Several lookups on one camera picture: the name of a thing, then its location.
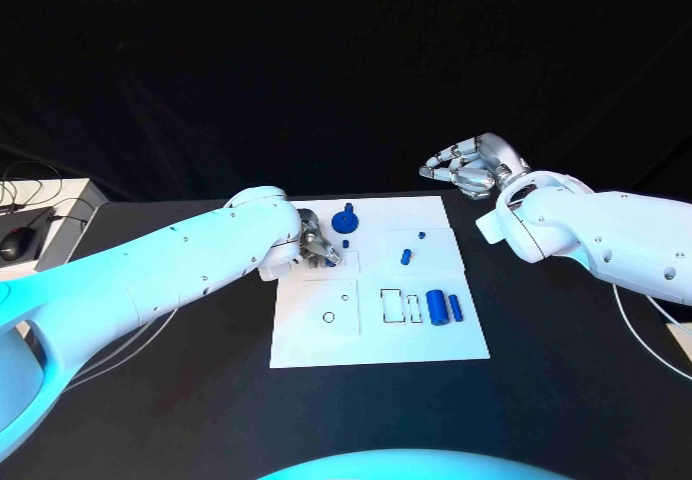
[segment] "black table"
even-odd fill
[[[692,382],[639,345],[610,285],[568,259],[530,265],[487,245],[490,202],[402,195],[425,194],[444,199],[490,360],[270,370],[277,287],[252,273],[63,395],[0,477],[245,479],[344,452],[434,448],[577,478],[690,478]],[[105,205],[76,257],[221,204]],[[621,296],[640,335],[692,371],[652,306]]]

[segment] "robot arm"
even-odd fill
[[[225,208],[0,283],[0,461],[39,425],[89,358],[118,337],[255,268],[271,280],[301,256],[319,254],[339,262],[313,217],[308,210],[295,210],[282,190],[252,188]],[[43,366],[14,329],[20,321],[43,348]]]
[[[435,168],[441,161],[450,161],[448,168]],[[450,181],[471,198],[487,198],[497,185],[496,208],[476,224],[486,240],[506,240],[523,260],[569,257],[601,280],[692,303],[692,205],[624,192],[594,193],[567,175],[530,172],[490,133],[443,150],[421,175]]]

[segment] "computer mouse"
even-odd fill
[[[26,253],[36,230],[30,227],[16,228],[0,241],[0,257],[6,262],[11,262],[22,258]]]

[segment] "white paper sheet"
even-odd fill
[[[332,229],[332,217],[346,202],[353,204],[359,227],[342,235]],[[490,358],[441,198],[317,200],[294,205],[317,214],[343,262],[317,269],[303,262],[278,281],[270,367]],[[346,249],[343,239],[350,243]],[[401,264],[405,248],[412,252],[408,265]],[[402,322],[385,322],[385,304],[399,310],[388,303],[392,297],[383,302],[383,289],[401,292]],[[450,323],[431,324],[425,292],[434,289],[445,297],[457,295],[461,322],[454,321],[447,302]]]

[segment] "white cable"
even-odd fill
[[[659,356],[659,354],[652,350],[652,347],[644,343],[641,340],[641,337],[637,335],[637,332],[634,331],[634,328],[631,327],[630,324],[630,319],[627,318],[627,314],[624,313],[624,308],[623,308],[623,303],[620,302],[620,295],[617,294],[617,286],[613,284],[613,292],[616,294],[616,301],[617,301],[617,307],[620,308],[620,314],[623,315],[623,320],[624,323],[627,324],[627,327],[630,328],[631,334],[634,335],[634,338],[639,340],[639,343],[641,346],[649,350],[649,353],[659,359],[659,362],[670,369],[673,372],[679,373],[688,380],[692,380],[692,376],[688,375],[682,370],[675,368]]]
[[[82,377],[88,372],[91,372],[99,365],[102,365],[105,362],[108,362],[112,357],[131,345],[131,343],[140,338],[141,334],[147,331],[147,328],[151,326],[154,322],[148,322],[141,328],[140,331],[133,335],[130,340],[117,348],[114,352],[108,354],[105,358],[102,358],[94,365],[91,365],[88,368],[85,368],[76,375],[73,380],[76,380],[79,377]]]
[[[682,323],[670,316],[670,314],[663,310],[663,307],[659,305],[659,302],[647,295],[646,298],[652,302],[653,306],[656,307],[656,310],[663,314],[663,316],[680,327],[690,335],[692,335],[692,330],[682,325]]]
[[[161,330],[166,328],[166,325],[169,324],[170,322],[170,319],[173,318],[173,315],[176,314],[177,312],[177,308],[170,312],[170,315],[169,315],[169,318],[166,319],[166,321],[163,322],[163,325],[159,327],[159,330],[154,332],[154,334],[151,335],[151,338],[144,342],[143,345],[140,345],[140,347],[137,348],[137,350],[118,362],[115,363],[114,365],[111,365],[105,370],[101,370],[99,372],[97,372],[94,375],[89,375],[86,378],[84,378],[82,380],[79,380],[76,383],[73,383],[72,385],[69,385],[69,387],[65,389],[63,393],[68,392],[69,390],[72,390],[78,385],[81,385],[84,382],[88,382],[89,380],[92,380],[94,378],[97,378],[99,375],[102,375],[104,373],[109,372],[115,367],[120,367],[120,365],[122,365],[140,352],[141,350],[144,349],[144,347],[151,343],[151,340],[157,337],[157,335],[161,333]]]

